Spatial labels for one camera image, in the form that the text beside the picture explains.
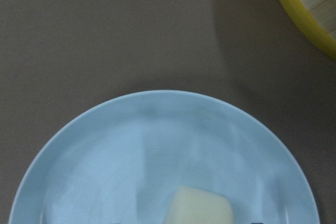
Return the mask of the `white steamed bun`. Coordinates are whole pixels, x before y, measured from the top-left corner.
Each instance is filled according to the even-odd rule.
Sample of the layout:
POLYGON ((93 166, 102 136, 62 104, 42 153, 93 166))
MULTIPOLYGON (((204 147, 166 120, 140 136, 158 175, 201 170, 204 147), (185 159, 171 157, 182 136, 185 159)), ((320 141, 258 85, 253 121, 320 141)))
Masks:
POLYGON ((163 222, 234 223, 234 215, 225 197, 194 187, 180 186, 163 222))

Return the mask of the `yellow rimmed bamboo steamer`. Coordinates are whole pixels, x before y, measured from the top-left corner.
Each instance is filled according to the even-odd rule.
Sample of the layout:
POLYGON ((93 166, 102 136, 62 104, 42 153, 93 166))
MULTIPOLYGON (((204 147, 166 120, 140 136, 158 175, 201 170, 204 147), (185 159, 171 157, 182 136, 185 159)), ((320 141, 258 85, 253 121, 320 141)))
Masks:
POLYGON ((307 39, 335 59, 335 0, 279 0, 307 39))

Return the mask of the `light blue plate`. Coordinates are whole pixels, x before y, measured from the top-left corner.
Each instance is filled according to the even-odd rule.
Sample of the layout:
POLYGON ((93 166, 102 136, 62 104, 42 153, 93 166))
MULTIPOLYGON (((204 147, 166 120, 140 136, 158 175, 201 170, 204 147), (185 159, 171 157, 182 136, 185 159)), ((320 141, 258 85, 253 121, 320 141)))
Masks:
POLYGON ((224 101, 185 91, 124 95, 81 114, 35 157, 9 223, 162 223, 190 186, 225 197, 236 223, 319 223, 297 161, 224 101))

